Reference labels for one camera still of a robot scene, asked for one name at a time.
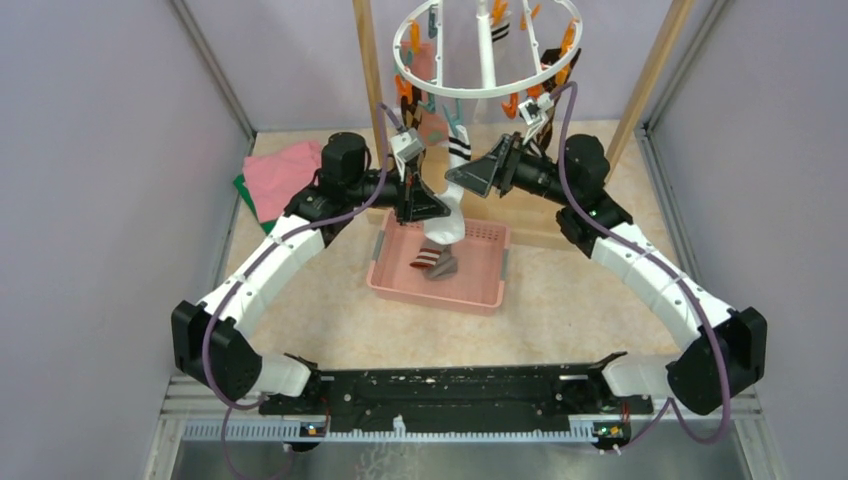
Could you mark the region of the grey sock striped cuff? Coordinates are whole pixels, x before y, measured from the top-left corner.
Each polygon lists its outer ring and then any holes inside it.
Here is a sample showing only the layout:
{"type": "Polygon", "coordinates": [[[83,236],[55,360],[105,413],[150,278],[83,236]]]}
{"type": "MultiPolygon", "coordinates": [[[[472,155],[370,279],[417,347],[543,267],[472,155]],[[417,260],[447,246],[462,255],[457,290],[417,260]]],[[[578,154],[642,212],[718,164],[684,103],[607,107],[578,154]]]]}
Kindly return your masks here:
{"type": "Polygon", "coordinates": [[[409,266],[430,281],[447,280],[459,270],[458,259],[451,247],[438,244],[422,246],[409,266]]]}

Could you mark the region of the pink plastic basket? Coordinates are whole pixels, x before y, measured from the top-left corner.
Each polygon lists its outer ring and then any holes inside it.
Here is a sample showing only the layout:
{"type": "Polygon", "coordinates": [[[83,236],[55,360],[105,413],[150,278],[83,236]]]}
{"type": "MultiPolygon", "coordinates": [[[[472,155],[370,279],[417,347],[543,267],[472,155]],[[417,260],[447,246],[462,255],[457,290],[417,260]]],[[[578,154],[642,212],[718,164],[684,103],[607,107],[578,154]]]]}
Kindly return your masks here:
{"type": "Polygon", "coordinates": [[[510,228],[467,219],[464,237],[441,246],[420,224],[381,215],[381,229],[366,283],[386,300],[491,316],[502,305],[511,244],[510,228]]]}

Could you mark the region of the brown argyle sock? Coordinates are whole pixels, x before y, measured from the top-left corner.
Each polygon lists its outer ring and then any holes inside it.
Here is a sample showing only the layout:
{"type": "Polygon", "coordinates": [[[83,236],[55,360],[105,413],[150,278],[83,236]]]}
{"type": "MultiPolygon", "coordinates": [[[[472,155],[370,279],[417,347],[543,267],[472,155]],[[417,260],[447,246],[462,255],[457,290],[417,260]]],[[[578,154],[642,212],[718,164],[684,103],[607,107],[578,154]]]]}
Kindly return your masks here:
{"type": "MultiPolygon", "coordinates": [[[[542,60],[544,64],[554,62],[559,59],[559,54],[561,53],[560,48],[548,49],[544,52],[542,56],[542,60]]],[[[572,71],[577,65],[580,55],[582,53],[582,49],[578,48],[574,57],[570,60],[569,64],[560,70],[556,75],[549,78],[548,80],[542,83],[542,87],[544,91],[548,94],[553,93],[558,87],[564,85],[567,81],[570,80],[572,75],[572,71]]],[[[553,137],[553,120],[556,114],[556,107],[559,103],[559,99],[554,100],[553,106],[547,111],[548,119],[545,124],[541,127],[541,129],[534,136],[534,141],[539,147],[542,153],[546,153],[548,147],[551,144],[553,137]]]]}
{"type": "Polygon", "coordinates": [[[419,102],[422,100],[422,91],[400,75],[396,75],[394,81],[403,124],[418,130],[421,124],[419,102]]]}

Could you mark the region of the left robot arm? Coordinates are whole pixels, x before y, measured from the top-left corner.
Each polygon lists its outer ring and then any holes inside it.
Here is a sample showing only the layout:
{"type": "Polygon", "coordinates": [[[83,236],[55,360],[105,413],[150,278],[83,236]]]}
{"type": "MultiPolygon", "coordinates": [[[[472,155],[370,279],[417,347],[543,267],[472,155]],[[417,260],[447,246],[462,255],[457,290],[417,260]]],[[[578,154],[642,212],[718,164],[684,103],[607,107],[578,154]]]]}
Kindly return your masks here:
{"type": "Polygon", "coordinates": [[[426,146],[418,132],[401,128],[386,144],[388,157],[376,161],[361,135],[330,135],[315,172],[248,259],[201,300],[173,309],[176,367],[225,405],[245,410],[243,398],[259,392],[282,395],[297,413],[314,410],[321,397],[315,366],[290,354],[262,356],[249,342],[268,302],[370,207],[391,208],[405,222],[450,214],[421,179],[426,146]]]}

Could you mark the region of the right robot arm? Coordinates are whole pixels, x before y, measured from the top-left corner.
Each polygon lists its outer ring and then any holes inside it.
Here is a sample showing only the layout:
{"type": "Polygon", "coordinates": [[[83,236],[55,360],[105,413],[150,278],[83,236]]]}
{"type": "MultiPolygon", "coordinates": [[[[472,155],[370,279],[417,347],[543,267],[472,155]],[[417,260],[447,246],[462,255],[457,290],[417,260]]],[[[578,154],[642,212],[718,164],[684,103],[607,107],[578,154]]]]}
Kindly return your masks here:
{"type": "Polygon", "coordinates": [[[586,385],[589,404],[612,412],[626,397],[668,397],[698,415],[724,412],[764,375],[767,321],[710,294],[666,258],[605,189],[610,165],[600,140],[574,134],[556,161],[517,135],[449,169],[446,180],[485,197],[517,188],[560,205],[569,243],[627,286],[665,326],[678,358],[624,354],[586,385]]]}

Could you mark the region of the wooden hanger rack stand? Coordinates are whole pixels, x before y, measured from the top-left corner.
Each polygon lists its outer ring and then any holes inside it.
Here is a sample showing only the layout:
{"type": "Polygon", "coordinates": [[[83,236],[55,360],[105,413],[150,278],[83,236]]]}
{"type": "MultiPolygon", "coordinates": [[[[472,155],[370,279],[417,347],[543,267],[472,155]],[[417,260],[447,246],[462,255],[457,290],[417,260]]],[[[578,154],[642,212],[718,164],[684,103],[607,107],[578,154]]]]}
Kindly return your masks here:
{"type": "MultiPolygon", "coordinates": [[[[658,90],[660,75],[665,70],[694,5],[693,1],[673,1],[668,8],[607,149],[612,177],[616,175],[616,167],[620,163],[629,139],[653,114],[648,109],[649,100],[658,90]]],[[[370,101],[380,101],[382,88],[379,80],[379,61],[371,3],[355,1],[353,11],[367,97],[370,101]]],[[[567,248],[553,220],[556,207],[539,197],[527,193],[511,194],[504,200],[483,200],[476,197],[467,201],[464,207],[469,210],[473,218],[509,225],[512,228],[513,241],[518,244],[559,250],[567,248]]]]}

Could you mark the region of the white round clip hanger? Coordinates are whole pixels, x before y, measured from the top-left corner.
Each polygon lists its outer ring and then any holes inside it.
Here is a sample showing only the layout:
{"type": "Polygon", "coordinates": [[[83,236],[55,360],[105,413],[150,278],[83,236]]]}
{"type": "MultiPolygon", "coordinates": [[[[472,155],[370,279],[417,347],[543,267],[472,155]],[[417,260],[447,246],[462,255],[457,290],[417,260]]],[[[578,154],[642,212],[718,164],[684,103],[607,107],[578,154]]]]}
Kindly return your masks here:
{"type": "Polygon", "coordinates": [[[443,1],[425,1],[413,9],[394,33],[392,39],[392,60],[397,75],[402,76],[421,91],[437,97],[452,99],[490,99],[504,97],[526,91],[541,85],[566,67],[574,57],[582,41],[584,22],[581,12],[571,1],[555,1],[555,6],[568,13],[559,48],[559,59],[544,64],[542,48],[536,35],[531,4],[522,1],[519,9],[519,30],[526,34],[531,56],[531,71],[524,76],[503,82],[497,76],[495,44],[492,43],[490,27],[502,19],[508,19],[509,7],[504,1],[477,1],[475,3],[475,41],[476,62],[479,66],[480,80],[475,87],[458,87],[450,84],[446,76],[446,61],[449,52],[445,43],[446,26],[445,3],[443,1]],[[413,71],[412,62],[420,51],[423,40],[432,45],[432,73],[420,76],[413,71]]]}

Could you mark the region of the teal clothes peg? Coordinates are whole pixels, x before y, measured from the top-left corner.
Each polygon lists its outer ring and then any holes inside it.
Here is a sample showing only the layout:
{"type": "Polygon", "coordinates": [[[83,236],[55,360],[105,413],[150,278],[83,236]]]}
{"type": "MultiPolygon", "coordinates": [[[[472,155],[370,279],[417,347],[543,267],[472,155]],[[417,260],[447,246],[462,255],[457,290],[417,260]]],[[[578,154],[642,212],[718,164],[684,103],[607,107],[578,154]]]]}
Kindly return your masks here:
{"type": "Polygon", "coordinates": [[[444,102],[441,108],[450,134],[453,137],[460,138],[461,133],[465,129],[463,101],[461,99],[453,99],[450,102],[444,102]]]}

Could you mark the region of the white black striped sock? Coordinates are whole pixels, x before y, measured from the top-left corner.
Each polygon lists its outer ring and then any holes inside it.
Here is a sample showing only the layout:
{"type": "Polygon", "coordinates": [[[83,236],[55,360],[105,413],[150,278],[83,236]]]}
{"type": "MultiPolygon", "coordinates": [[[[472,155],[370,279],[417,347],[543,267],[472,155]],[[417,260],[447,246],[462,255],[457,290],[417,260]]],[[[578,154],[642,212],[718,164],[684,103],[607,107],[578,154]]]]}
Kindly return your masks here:
{"type": "Polygon", "coordinates": [[[496,42],[505,39],[509,35],[510,29],[511,21],[509,19],[502,19],[499,23],[492,24],[490,27],[492,43],[495,44],[496,42]]]}

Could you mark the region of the pink folded cloth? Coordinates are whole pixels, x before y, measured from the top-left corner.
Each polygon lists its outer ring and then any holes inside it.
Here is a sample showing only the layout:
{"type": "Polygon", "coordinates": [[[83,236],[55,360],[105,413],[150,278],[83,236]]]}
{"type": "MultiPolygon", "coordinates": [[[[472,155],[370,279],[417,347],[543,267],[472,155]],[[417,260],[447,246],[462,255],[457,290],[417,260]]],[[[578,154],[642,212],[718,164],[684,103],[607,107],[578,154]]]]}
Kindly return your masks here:
{"type": "Polygon", "coordinates": [[[293,196],[312,182],[320,167],[320,153],[317,141],[301,141],[275,153],[244,159],[244,185],[259,222],[275,221],[293,196]]]}

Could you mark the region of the green folded cloth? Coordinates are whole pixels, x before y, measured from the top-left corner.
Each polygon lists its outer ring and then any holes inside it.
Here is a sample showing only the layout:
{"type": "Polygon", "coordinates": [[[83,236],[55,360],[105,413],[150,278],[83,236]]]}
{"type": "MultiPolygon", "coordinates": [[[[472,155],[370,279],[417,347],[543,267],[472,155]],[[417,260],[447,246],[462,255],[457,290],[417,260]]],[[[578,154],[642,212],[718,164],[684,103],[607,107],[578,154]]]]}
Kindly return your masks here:
{"type": "Polygon", "coordinates": [[[238,176],[235,177],[235,179],[232,181],[232,183],[233,183],[234,187],[236,188],[240,198],[246,203],[248,210],[250,211],[252,217],[257,222],[257,224],[260,226],[262,231],[265,234],[270,234],[272,232],[273,228],[276,225],[276,220],[275,219],[269,220],[269,221],[260,221],[259,220],[257,209],[256,209],[255,203],[253,201],[253,198],[252,198],[252,196],[251,196],[251,194],[250,194],[250,192],[249,192],[249,190],[246,186],[246,180],[245,180],[244,175],[239,174],[238,176]]]}

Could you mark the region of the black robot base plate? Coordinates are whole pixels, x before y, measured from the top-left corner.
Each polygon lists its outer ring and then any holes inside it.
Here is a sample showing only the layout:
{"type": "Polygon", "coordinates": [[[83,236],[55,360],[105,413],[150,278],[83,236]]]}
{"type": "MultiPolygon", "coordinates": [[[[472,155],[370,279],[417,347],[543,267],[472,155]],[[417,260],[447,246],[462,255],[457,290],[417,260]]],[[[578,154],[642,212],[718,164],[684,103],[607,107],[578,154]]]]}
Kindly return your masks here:
{"type": "Polygon", "coordinates": [[[594,363],[334,370],[298,397],[259,408],[307,442],[578,443],[626,445],[631,420],[652,416],[649,396],[617,396],[594,363]]]}

